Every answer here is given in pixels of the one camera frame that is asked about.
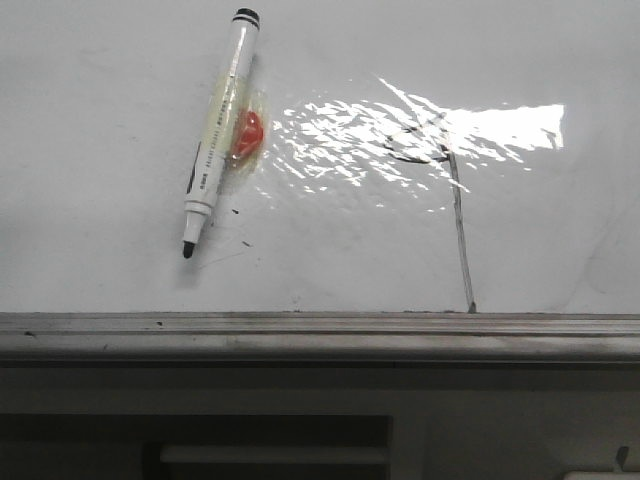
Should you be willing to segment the red magnet taped to marker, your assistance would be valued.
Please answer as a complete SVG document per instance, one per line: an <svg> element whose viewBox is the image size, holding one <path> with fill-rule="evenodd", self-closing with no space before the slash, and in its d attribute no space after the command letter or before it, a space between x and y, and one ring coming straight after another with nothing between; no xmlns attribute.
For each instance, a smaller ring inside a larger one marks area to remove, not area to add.
<svg viewBox="0 0 640 480"><path fill-rule="evenodd" d="M225 159L226 171L245 173L256 167L264 150L269 120L266 92L251 88L234 125L231 147Z"/></svg>

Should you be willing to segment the white black whiteboard marker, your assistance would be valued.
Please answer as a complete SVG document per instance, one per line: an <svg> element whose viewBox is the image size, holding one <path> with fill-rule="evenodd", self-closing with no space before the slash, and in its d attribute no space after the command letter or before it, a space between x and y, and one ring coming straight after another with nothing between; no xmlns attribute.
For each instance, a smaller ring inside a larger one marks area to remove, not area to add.
<svg viewBox="0 0 640 480"><path fill-rule="evenodd" d="M230 155L240 109L248 91L260 17L240 8L230 23L228 46L210 96L207 117L187 186L183 257L191 258L203 227L217 203L218 189Z"/></svg>

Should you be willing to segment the white whiteboard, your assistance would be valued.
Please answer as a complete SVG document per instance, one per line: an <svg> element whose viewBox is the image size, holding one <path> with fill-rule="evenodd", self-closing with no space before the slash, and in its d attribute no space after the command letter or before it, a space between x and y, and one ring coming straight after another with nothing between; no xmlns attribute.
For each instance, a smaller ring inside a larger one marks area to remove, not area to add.
<svg viewBox="0 0 640 480"><path fill-rule="evenodd" d="M266 138L182 256L235 1L1 5L7 312L639 310L635 1L254 1Z"/></svg>

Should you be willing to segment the grey aluminium whiteboard frame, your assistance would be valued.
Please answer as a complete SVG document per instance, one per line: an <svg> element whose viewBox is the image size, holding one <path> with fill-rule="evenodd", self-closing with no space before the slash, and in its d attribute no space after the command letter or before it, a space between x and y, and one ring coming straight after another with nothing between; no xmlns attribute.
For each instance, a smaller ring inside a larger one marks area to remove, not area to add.
<svg viewBox="0 0 640 480"><path fill-rule="evenodd" d="M635 364L634 314L10 313L1 356L27 362Z"/></svg>

